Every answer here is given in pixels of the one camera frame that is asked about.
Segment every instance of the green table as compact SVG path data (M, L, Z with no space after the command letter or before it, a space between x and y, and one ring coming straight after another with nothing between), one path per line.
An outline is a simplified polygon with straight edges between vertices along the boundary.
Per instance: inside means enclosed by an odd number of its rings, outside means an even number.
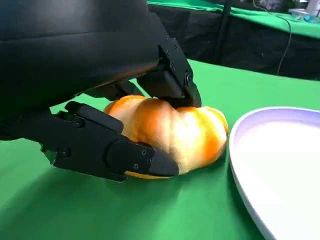
M256 108L320 108L320 82L190 62L203 104L223 111L230 129ZM76 100L101 110L108 103L86 95ZM174 179L119 184L52 168L39 150L24 139L0 141L2 240L262 239L235 187L228 154Z

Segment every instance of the cable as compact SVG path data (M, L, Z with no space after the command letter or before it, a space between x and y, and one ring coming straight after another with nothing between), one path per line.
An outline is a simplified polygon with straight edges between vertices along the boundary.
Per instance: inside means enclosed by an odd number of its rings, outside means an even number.
M289 39L288 39L288 43L287 43L287 46L286 46L286 48L285 48L285 50L284 50L284 53L283 53L283 55L282 55L282 57L281 57L281 60L280 60L280 62L279 62L278 69L277 69L277 71L276 71L276 74L279 75L282 62L284 61L284 58L286 57L287 52L288 52L289 47L290 47L290 44L291 44L291 37L292 37L291 24L290 24L290 22L289 22L287 19L285 19L285 18L283 18L283 17L281 17L281 16L273 15L273 14L272 14L268 9L266 9L265 7L257 6L256 3L255 3L255 0L252 0L252 2L253 2L253 6L254 6L256 9L264 10L264 11L266 11L268 14L270 14L271 16L274 16L274 17L277 17L277 18L279 18L279 19L285 20L286 23L287 23L288 26L289 26Z

